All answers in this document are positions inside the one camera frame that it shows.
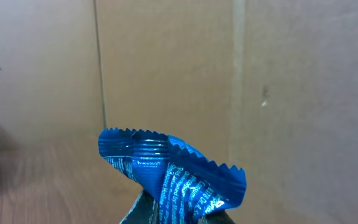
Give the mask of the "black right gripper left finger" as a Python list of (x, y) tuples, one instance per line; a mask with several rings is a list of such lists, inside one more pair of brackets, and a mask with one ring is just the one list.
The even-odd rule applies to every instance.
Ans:
[(158, 216), (158, 202), (147, 191), (142, 190), (119, 224), (158, 224)]

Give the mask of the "blue cookie packet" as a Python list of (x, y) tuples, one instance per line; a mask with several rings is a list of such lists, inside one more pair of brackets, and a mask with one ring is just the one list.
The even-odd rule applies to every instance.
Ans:
[(244, 199), (242, 168), (217, 165), (175, 136), (111, 128), (101, 132), (98, 147), (103, 159), (151, 196), (158, 223), (197, 223)]

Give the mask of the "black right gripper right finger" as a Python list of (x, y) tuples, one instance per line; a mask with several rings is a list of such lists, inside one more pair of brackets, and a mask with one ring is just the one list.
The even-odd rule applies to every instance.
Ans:
[(233, 219), (225, 212), (215, 212), (201, 217), (197, 224), (236, 224)]

